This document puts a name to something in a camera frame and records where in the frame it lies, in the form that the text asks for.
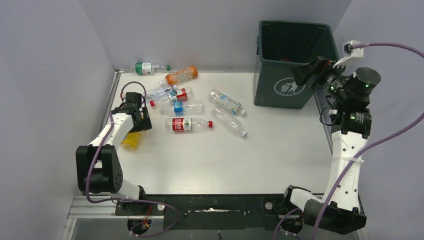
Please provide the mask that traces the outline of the yellow juice bottle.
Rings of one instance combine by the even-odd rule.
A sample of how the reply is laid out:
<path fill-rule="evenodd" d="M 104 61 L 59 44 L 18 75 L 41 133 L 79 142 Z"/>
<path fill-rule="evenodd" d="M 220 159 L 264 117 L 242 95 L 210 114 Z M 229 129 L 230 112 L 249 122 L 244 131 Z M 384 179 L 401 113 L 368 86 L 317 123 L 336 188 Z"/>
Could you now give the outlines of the yellow juice bottle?
<path fill-rule="evenodd" d="M 129 132 L 125 135 L 120 146 L 129 152 L 136 151 L 145 135 L 144 131 Z"/>

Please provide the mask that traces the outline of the clear bottle red label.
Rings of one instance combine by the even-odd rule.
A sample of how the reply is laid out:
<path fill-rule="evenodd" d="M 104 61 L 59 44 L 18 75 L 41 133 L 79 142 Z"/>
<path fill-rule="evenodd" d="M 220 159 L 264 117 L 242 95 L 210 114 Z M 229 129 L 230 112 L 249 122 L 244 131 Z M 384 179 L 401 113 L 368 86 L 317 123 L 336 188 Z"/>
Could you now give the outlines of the clear bottle red label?
<path fill-rule="evenodd" d="M 165 120 L 165 129 L 170 134 L 200 133 L 213 128 L 212 120 L 198 117 L 173 117 Z"/>

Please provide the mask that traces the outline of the clear bottle blue white label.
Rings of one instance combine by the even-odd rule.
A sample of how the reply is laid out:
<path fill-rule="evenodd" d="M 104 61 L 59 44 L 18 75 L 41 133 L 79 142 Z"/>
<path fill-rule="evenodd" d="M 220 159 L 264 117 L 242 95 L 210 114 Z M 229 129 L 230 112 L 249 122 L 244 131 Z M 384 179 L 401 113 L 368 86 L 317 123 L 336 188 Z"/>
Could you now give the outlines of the clear bottle blue white label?
<path fill-rule="evenodd" d="M 161 106 L 159 112 L 169 117 L 202 115 L 204 106 L 201 100 L 176 101 L 171 105 Z"/>

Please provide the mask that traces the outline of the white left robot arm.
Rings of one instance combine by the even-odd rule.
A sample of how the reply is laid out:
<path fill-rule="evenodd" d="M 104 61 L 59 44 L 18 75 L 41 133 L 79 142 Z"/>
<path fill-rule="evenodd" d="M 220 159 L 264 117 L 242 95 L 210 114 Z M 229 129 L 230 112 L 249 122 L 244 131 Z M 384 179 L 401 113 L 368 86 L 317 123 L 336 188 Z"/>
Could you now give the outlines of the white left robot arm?
<path fill-rule="evenodd" d="M 138 202 L 145 191 L 124 178 L 118 156 L 122 141 L 133 133 L 152 129 L 145 98 L 138 92 L 127 92 L 123 102 L 113 109 L 99 135 L 75 151 L 77 185 L 87 200 L 92 194 L 107 194 L 112 200 Z"/>

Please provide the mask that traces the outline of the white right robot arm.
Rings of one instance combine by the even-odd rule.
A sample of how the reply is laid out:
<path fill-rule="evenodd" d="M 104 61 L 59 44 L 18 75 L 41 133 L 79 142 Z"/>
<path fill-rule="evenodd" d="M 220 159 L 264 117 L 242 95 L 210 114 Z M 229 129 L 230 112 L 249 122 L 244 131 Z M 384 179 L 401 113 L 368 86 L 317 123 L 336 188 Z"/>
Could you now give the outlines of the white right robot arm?
<path fill-rule="evenodd" d="M 289 214 L 298 209 L 309 226 L 346 235 L 363 228 L 367 218 L 360 211 L 358 184 L 362 158 L 371 133 L 370 94 L 381 81 L 374 69 L 360 67 L 344 76 L 344 68 L 334 60 L 317 57 L 291 68 L 298 85 L 325 90 L 333 98 L 330 110 L 332 159 L 327 188 L 322 198 L 309 190 L 290 185 L 281 199 Z"/>

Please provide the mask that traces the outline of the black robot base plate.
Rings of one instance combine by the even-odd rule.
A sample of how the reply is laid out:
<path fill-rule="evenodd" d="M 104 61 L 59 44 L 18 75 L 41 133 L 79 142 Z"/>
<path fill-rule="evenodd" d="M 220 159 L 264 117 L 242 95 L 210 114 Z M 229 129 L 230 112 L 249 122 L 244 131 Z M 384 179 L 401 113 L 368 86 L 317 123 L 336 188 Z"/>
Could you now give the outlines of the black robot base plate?
<path fill-rule="evenodd" d="M 148 194 L 149 203 L 118 202 L 118 216 L 164 220 L 173 230 L 272 231 L 293 207 L 282 194 Z"/>

